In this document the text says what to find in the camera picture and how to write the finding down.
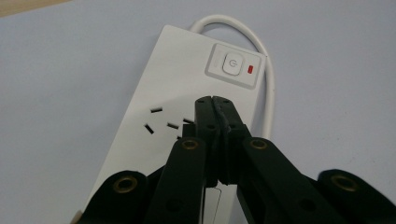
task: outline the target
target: black object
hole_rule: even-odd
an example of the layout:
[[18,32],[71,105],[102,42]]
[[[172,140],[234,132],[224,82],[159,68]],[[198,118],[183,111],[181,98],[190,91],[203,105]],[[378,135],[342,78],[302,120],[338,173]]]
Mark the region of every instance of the black object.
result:
[[249,223],[396,223],[396,207],[355,175],[302,175],[270,141],[251,137],[230,100],[195,102],[164,167],[123,171],[93,195],[78,223],[201,223],[205,188],[237,185]]

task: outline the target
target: screw hole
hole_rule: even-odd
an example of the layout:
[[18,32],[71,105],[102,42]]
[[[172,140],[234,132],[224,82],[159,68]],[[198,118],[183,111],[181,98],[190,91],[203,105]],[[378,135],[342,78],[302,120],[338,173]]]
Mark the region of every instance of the screw hole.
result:
[[340,189],[354,192],[358,189],[358,184],[351,178],[344,175],[333,175],[332,182]]
[[114,185],[113,189],[117,193],[128,193],[134,190],[137,186],[137,180],[131,175],[123,176],[118,179]]
[[194,140],[186,140],[183,143],[181,143],[184,149],[196,149],[198,147],[198,143]]
[[250,141],[250,146],[256,149],[266,149],[267,144],[261,139],[253,139]]

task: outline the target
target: cable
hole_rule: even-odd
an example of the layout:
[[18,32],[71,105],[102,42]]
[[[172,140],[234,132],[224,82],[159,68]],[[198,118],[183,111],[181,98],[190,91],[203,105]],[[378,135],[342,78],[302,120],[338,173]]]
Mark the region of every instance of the cable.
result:
[[274,104],[275,104],[275,75],[274,68],[271,62],[271,58],[268,54],[267,49],[256,34],[250,30],[244,23],[229,16],[224,15],[211,15],[204,17],[198,21],[195,21],[191,28],[191,32],[200,34],[204,27],[212,23],[223,23],[233,27],[235,30],[245,35],[250,42],[254,45],[259,53],[264,54],[267,57],[267,63],[265,65],[266,75],[266,88],[265,88],[265,105],[264,105],[264,118],[262,124],[262,137],[270,139],[271,131],[274,121]]

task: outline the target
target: power switch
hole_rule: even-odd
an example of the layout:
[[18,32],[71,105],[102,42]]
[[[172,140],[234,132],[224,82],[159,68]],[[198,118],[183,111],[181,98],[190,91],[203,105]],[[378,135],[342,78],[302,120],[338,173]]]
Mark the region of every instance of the power switch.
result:
[[225,56],[223,71],[232,76],[238,76],[241,72],[244,58],[237,53],[228,53]]

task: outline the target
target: power socket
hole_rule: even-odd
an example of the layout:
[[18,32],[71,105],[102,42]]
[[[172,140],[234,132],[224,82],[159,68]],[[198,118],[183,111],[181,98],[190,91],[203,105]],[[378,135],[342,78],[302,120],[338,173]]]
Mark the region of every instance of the power socket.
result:
[[[232,100],[251,129],[262,93],[265,60],[258,52],[164,26],[90,199],[119,171],[149,175],[165,165],[181,137],[183,123],[194,121],[195,100],[203,96]],[[206,191],[204,223],[229,223],[235,190],[235,186],[219,185]]]

